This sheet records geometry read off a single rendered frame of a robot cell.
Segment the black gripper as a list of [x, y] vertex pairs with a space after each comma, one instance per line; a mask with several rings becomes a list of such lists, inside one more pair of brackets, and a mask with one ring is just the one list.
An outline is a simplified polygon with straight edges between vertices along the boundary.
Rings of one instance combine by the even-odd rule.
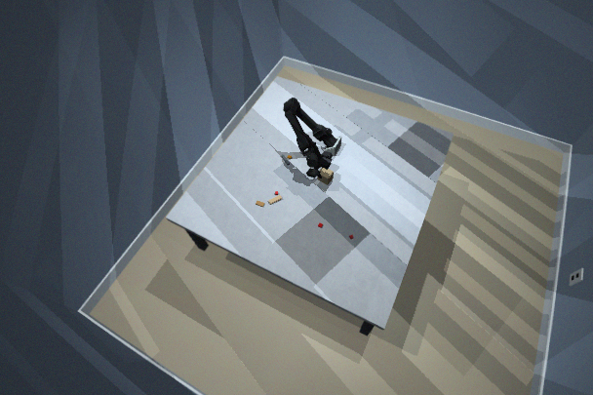
[[[318, 160], [320, 160], [322, 156], [327, 157], [327, 155], [330, 155], [331, 157], [333, 157], [333, 154], [331, 152], [324, 151], [322, 154], [320, 154], [320, 156], [318, 157]], [[319, 172], [318, 169], [319, 169], [318, 166], [316, 166], [314, 169], [310, 168], [306, 172], [306, 174], [312, 178], [316, 178], [316, 177], [322, 178], [321, 174], [320, 174], [321, 172]]]

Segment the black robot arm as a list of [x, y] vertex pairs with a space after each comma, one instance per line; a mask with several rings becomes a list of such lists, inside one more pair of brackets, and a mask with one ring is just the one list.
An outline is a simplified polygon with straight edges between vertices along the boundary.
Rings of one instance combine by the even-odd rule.
[[[296, 134], [296, 142], [298, 148], [300, 149], [303, 156], [307, 156], [307, 166], [310, 168], [325, 168], [328, 169], [331, 166], [332, 157], [327, 155], [327, 157], [321, 157], [320, 151], [308, 134], [306, 134], [300, 125], [297, 117], [307, 125], [313, 133], [313, 136], [318, 139], [319, 141], [323, 141], [327, 147], [333, 147], [337, 142], [338, 138], [335, 138], [332, 135], [332, 130], [330, 128], [326, 128], [323, 125], [317, 124], [306, 112], [304, 112], [300, 108], [300, 103], [296, 98], [290, 98], [284, 103], [283, 111], [285, 112], [285, 117], [289, 120], [295, 134]], [[304, 151], [305, 149], [307, 149]]]

